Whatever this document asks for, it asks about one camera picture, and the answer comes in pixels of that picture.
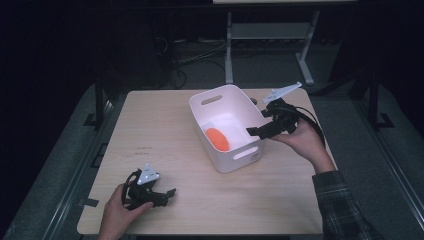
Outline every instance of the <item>wire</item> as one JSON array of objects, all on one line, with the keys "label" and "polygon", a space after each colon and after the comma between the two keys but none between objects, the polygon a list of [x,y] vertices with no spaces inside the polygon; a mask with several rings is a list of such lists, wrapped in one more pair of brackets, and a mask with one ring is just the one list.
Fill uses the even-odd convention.
[{"label": "wire", "polygon": [[252,44],[252,41],[240,41],[238,44],[234,45],[234,53],[232,56],[234,58],[252,58],[262,54],[266,54],[267,48],[264,44]]},{"label": "wire", "polygon": [[295,107],[296,109],[302,109],[303,111],[306,111],[307,113],[309,113],[309,115],[311,115],[311,117],[314,119],[314,121],[316,122],[316,123],[318,123],[318,121],[317,121],[317,119],[315,118],[315,116],[310,112],[310,111],[308,111],[307,109],[305,109],[305,108],[303,108],[303,107]]},{"label": "wire", "polygon": [[197,40],[198,43],[204,44],[204,45],[208,45],[208,46],[216,46],[219,45],[220,43],[222,43],[224,40],[211,40],[211,39],[203,39],[200,38]]},{"label": "wire", "polygon": [[164,49],[162,50],[162,52],[161,52],[161,53],[156,52],[156,54],[158,54],[158,55],[162,56],[162,54],[164,54],[164,53],[168,50],[168,41],[166,41],[166,39],[165,39],[165,38],[163,38],[163,37],[156,37],[155,39],[156,39],[156,40],[162,40],[162,41],[165,43],[165,47],[164,47]]},{"label": "wire", "polygon": [[213,50],[210,50],[210,51],[208,51],[206,53],[202,53],[202,54],[199,54],[197,56],[186,58],[186,59],[182,59],[182,60],[173,60],[171,62],[172,63],[176,63],[176,64],[178,64],[178,63],[181,64],[181,63],[188,63],[188,62],[192,62],[192,61],[196,61],[196,60],[199,60],[199,59],[203,59],[203,58],[207,58],[207,57],[213,56],[213,55],[221,52],[222,50],[224,50],[226,48],[227,43],[224,40],[220,40],[220,42],[222,42],[222,45],[221,46],[219,46],[219,47],[217,47],[217,48],[215,48]]},{"label": "wire", "polygon": [[180,74],[183,77],[182,83],[180,85],[178,85],[177,84],[177,80],[172,76],[172,72],[171,72],[171,76],[170,76],[171,85],[174,87],[175,90],[179,90],[179,89],[181,89],[187,83],[187,74],[185,74],[185,72],[183,72],[183,71],[181,71],[179,69],[172,68],[171,70],[176,71],[178,77],[180,77]]},{"label": "wire", "polygon": [[196,60],[196,61],[193,61],[193,62],[190,62],[190,63],[182,64],[182,66],[188,65],[188,64],[195,64],[195,63],[212,63],[212,64],[218,66],[222,71],[225,72],[225,68],[221,64],[214,62],[214,61],[211,61],[211,60]]}]

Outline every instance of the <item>person's hand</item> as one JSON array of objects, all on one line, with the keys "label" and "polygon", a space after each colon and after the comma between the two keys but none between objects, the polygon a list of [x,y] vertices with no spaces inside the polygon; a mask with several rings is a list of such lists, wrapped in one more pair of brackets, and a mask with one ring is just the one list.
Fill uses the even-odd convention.
[{"label": "person's hand", "polygon": [[293,148],[297,154],[312,163],[316,173],[336,169],[320,137],[313,127],[303,119],[299,119],[296,131],[292,134],[279,134],[271,139]]},{"label": "person's hand", "polygon": [[115,189],[105,205],[98,237],[99,240],[119,239],[137,217],[153,206],[153,203],[148,202],[134,210],[128,210],[122,205],[122,191],[123,184]]}]

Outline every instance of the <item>orange foam piece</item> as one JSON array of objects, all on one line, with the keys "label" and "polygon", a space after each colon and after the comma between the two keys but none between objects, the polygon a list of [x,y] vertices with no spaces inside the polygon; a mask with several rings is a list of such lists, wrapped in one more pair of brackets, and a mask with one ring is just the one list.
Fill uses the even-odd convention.
[{"label": "orange foam piece", "polygon": [[208,128],[205,131],[205,134],[216,149],[223,152],[230,151],[230,144],[228,143],[227,138],[218,129]]}]

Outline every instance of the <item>gray carpet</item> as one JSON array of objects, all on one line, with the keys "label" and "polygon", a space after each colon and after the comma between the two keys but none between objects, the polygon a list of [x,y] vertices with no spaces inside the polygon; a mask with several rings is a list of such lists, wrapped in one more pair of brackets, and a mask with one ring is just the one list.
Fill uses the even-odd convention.
[{"label": "gray carpet", "polygon": [[[241,88],[278,88],[297,81],[303,82],[293,55],[296,47],[294,45],[283,50],[261,51],[257,55],[235,58],[234,83]],[[181,51],[186,55],[194,55],[198,48],[185,45]],[[327,85],[336,53],[337,46],[311,47],[307,61],[316,84],[304,86],[308,92]],[[223,57],[215,56],[206,60],[181,66],[187,76],[187,83],[182,89],[210,89],[225,83]],[[181,80],[175,72],[173,75],[177,81]],[[338,168],[361,202],[365,216],[387,239],[424,239],[424,232],[388,167],[386,155],[363,117],[362,109],[366,109],[366,99],[360,102],[350,100],[347,97],[350,86],[346,84],[324,97],[311,98]],[[13,228],[4,239],[96,238],[81,236],[76,231],[82,212],[81,199],[88,196],[97,173],[97,169],[91,165],[93,161],[94,165],[100,162],[101,156],[97,156],[99,149],[103,149],[100,152],[104,151],[124,101],[125,94],[113,102],[113,106],[109,105],[105,112],[105,122],[99,131],[94,131],[94,127],[83,126],[87,115],[95,111],[94,88],[87,90],[16,215]],[[384,88],[381,88],[379,107],[380,112],[387,113],[396,126],[382,129],[379,134],[417,195],[424,197],[421,187],[424,183],[423,139]],[[55,216],[56,211],[63,213],[63,217]],[[321,236],[291,238],[311,240],[320,239]]]}]

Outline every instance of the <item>sleeve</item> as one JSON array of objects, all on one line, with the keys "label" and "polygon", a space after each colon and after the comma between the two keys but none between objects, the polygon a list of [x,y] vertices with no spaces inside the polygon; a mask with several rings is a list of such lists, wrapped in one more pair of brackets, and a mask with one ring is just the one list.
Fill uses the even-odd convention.
[{"label": "sleeve", "polygon": [[384,239],[362,216],[359,204],[339,171],[312,177],[324,239]]}]

